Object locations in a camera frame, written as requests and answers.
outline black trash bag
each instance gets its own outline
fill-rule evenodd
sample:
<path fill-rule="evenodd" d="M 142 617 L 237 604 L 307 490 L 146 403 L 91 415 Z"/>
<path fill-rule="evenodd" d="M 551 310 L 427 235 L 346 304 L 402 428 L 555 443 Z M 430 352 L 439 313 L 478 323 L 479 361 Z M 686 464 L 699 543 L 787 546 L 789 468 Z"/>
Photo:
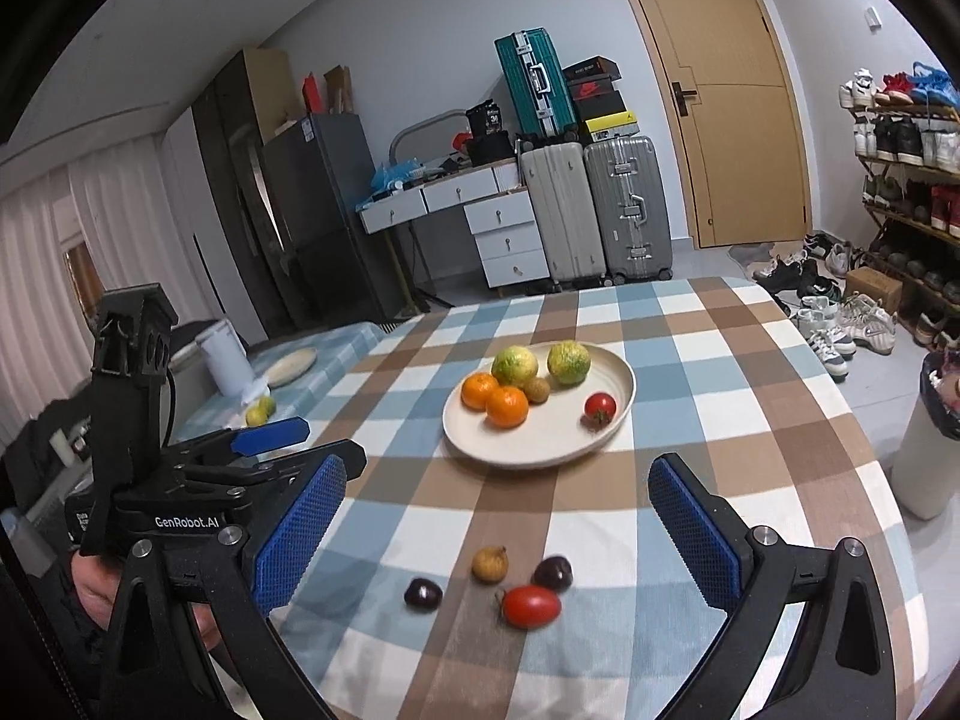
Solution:
<path fill-rule="evenodd" d="M 930 384 L 930 374 L 939 371 L 943 363 L 942 352 L 930 352 L 923 360 L 923 368 L 920 369 L 920 398 L 930 415 L 930 421 L 937 426 L 943 437 L 960 442 L 960 415 L 947 408 L 935 386 Z"/>

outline ceiling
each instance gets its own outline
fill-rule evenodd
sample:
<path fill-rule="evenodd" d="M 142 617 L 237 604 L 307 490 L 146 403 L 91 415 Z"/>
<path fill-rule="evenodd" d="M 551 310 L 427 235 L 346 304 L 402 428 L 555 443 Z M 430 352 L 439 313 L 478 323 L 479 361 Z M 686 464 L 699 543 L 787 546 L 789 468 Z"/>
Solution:
<path fill-rule="evenodd" d="M 40 84 L 0 164 L 59 133 L 103 131 L 111 119 L 136 117 L 145 132 L 166 127 L 234 52 L 313 1 L 107 0 Z"/>

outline wooden door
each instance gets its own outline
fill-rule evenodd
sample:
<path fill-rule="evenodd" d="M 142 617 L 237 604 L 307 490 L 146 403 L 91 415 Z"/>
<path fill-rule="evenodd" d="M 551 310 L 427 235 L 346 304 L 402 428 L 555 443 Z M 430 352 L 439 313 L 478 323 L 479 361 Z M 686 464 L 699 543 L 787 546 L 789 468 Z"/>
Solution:
<path fill-rule="evenodd" d="M 631 1 L 664 65 L 700 245 L 802 238 L 809 189 L 798 118 L 758 1 Z"/>

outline blue gripper pad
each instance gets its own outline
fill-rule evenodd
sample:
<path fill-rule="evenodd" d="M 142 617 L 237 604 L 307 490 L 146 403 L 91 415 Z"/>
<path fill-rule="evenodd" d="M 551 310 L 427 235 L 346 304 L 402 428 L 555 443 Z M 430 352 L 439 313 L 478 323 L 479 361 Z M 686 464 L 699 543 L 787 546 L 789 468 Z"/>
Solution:
<path fill-rule="evenodd" d="M 696 496 L 663 457 L 647 478 L 650 502 L 707 605 L 732 613 L 740 601 L 740 561 Z"/>
<path fill-rule="evenodd" d="M 264 617 L 290 603 L 346 493 L 344 462 L 329 455 L 256 556 L 251 595 Z"/>
<path fill-rule="evenodd" d="M 291 416 L 280 422 L 269 422 L 258 428 L 246 428 L 237 433 L 230 443 L 234 454 L 245 458 L 272 452 L 285 446 L 305 442 L 310 437 L 310 425 L 306 419 Z"/>

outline white desk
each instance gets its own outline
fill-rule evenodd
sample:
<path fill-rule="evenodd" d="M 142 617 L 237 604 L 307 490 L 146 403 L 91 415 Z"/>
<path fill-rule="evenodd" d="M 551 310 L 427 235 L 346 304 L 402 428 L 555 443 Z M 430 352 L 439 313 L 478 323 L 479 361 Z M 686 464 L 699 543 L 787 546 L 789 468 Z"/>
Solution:
<path fill-rule="evenodd" d="M 549 277 L 530 196 L 512 159 L 401 191 L 365 208 L 360 218 L 373 234 L 455 205 L 464 207 L 488 285 Z"/>

